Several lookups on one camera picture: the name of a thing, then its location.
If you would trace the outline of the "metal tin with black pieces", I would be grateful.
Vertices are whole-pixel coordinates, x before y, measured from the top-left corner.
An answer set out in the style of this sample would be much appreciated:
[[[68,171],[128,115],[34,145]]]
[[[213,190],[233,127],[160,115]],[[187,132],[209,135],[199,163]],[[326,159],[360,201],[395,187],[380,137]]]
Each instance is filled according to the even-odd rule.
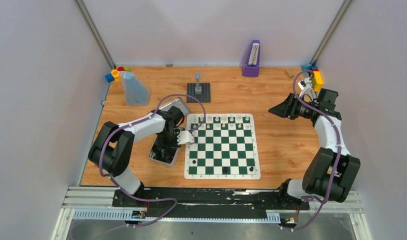
[[[155,139],[148,153],[148,158],[165,167],[173,168],[181,148],[181,145],[167,145],[165,142]]]

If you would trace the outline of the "green white chess mat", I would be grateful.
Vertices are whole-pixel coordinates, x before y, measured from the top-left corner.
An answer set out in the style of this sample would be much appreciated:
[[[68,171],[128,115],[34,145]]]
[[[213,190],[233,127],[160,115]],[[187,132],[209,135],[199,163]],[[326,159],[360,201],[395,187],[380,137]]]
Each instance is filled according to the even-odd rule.
[[[192,130],[194,136],[194,143],[185,147],[186,179],[261,178],[254,116],[251,113],[190,114],[186,128]],[[222,167],[229,167],[229,174],[222,174]],[[254,167],[254,172],[249,171],[250,167]]]

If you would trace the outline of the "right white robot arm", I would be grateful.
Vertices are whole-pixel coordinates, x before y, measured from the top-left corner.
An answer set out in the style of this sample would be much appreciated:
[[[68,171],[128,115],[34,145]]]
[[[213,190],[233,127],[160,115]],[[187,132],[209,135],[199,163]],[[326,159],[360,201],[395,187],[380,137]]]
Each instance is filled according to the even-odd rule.
[[[342,203],[351,190],[361,162],[351,156],[345,146],[342,117],[335,111],[338,95],[336,91],[323,88],[315,100],[305,102],[290,93],[282,103],[268,110],[281,118],[311,120],[320,145],[303,178],[288,179],[281,186],[283,191],[277,194],[277,202],[284,209],[307,196],[328,197],[329,201]]]

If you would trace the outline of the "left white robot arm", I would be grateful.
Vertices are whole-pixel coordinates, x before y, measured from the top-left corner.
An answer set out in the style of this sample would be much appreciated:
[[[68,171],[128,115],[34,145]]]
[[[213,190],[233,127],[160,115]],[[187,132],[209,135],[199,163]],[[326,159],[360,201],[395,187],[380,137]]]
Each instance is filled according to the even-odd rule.
[[[180,126],[184,118],[181,109],[172,106],[167,111],[157,110],[129,123],[116,124],[108,121],[94,140],[88,160],[108,173],[126,191],[125,200],[131,206],[138,207],[144,202],[145,193],[142,191],[144,184],[129,168],[133,145],[155,134],[156,139],[149,152],[150,158],[173,166],[181,148],[178,136],[184,130]]]

